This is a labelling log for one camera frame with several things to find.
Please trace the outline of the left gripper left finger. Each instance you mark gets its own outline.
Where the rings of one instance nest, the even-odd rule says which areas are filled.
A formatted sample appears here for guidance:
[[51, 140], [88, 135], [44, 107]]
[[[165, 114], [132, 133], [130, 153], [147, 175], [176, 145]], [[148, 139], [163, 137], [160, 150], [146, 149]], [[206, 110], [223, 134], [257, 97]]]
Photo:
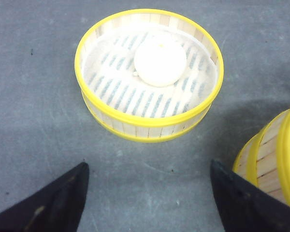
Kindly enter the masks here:
[[75, 232], [85, 203], [89, 165], [85, 162], [0, 213], [0, 232]]

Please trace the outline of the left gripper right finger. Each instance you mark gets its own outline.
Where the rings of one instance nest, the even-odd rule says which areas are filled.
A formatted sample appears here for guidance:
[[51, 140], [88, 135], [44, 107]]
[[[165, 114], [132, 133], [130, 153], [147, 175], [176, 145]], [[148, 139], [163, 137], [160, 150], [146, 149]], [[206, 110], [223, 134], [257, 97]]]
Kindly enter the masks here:
[[227, 232], [290, 232], [290, 207], [261, 191], [217, 160], [211, 185]]

